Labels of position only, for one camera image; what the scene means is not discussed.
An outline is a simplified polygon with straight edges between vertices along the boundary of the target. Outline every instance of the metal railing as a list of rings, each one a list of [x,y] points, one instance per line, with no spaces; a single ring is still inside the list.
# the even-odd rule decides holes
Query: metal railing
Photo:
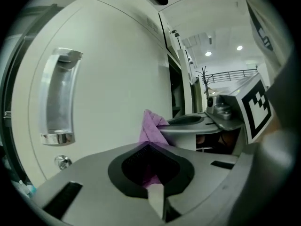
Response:
[[[236,81],[244,77],[252,76],[257,73],[257,69],[251,70],[234,70],[222,73],[206,74],[205,78],[210,83],[218,83],[224,81]]]

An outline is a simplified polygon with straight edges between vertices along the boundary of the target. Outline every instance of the white wall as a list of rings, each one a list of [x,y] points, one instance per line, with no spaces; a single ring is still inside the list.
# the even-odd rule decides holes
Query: white wall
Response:
[[[248,69],[245,61],[235,57],[201,64],[201,67],[205,68],[205,66],[207,71],[206,74]],[[197,71],[202,72],[201,67],[198,67]]]
[[[208,87],[211,89],[216,89],[218,91],[221,91],[221,88],[229,87],[231,86],[235,81],[224,81],[224,82],[218,82],[218,83],[212,83],[208,84]]]
[[[248,66],[248,69],[256,69],[256,64],[247,65],[247,66]],[[269,79],[269,73],[268,73],[266,64],[261,63],[261,64],[257,65],[257,71],[262,76],[265,86],[271,86],[271,82]]]

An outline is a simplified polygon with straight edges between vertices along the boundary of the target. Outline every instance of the gray plastic surface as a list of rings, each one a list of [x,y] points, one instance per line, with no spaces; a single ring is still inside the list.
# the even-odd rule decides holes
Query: gray plastic surface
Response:
[[[77,225],[160,225],[148,200],[125,196],[110,181],[108,166],[117,156],[139,144],[125,145],[103,153],[84,157],[46,181],[37,189],[32,200],[43,208],[68,182],[83,185],[62,221]],[[195,168],[195,177],[182,194],[169,197],[180,213],[193,209],[208,197],[224,180],[229,169],[210,165],[213,161],[235,163],[237,157],[199,153],[168,145],[159,145],[188,159]]]
[[[32,200],[44,207],[68,182],[83,185],[62,221],[74,226],[159,225],[163,221],[148,200],[131,198],[110,181],[108,166],[117,156],[139,144],[84,157],[41,185]]]
[[[210,117],[208,117],[205,113],[188,114],[181,118],[190,117],[190,116],[202,116],[204,120],[195,124],[160,126],[158,127],[158,129],[164,136],[165,135],[168,136],[172,134],[187,134],[187,133],[195,133],[195,134],[203,135],[203,134],[213,134],[221,131],[221,129],[219,129],[216,126],[216,124],[213,122],[213,120]]]
[[[193,210],[168,225],[230,225],[229,216],[247,181],[257,146],[258,144],[246,146],[233,169],[218,187]]]
[[[292,172],[298,153],[299,135],[279,130],[266,135],[258,147],[245,187],[236,201],[229,225],[242,225],[262,210]]]
[[[216,117],[213,114],[206,113],[222,130],[235,130],[243,127],[245,124],[242,120],[238,118],[231,118],[230,120],[223,120],[221,118]]]
[[[176,147],[169,147],[168,150],[189,160],[195,170],[194,178],[184,192],[168,198],[170,205],[181,214],[187,213],[204,201],[229,174],[229,169],[213,166],[212,162],[235,164],[238,159],[234,155],[179,150]]]
[[[243,126],[240,129],[236,144],[234,146],[232,155],[240,156],[244,147],[248,144],[248,138],[246,137],[246,128]]]

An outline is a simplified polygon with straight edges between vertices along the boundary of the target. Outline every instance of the knob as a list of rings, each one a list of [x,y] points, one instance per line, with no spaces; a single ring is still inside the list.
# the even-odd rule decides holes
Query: knob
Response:
[[[64,155],[57,156],[55,158],[55,163],[58,165],[60,170],[63,170],[72,164],[70,158]]]
[[[208,107],[213,106],[213,99],[212,99],[212,97],[208,98],[207,105],[208,105]]]

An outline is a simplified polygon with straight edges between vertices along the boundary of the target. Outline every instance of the white cabinet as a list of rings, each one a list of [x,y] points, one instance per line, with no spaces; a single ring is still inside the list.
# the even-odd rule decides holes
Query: white cabinet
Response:
[[[150,31],[159,41],[159,45],[164,47],[164,35],[158,11],[146,0],[98,0],[104,2],[118,10],[124,12],[148,31]]]

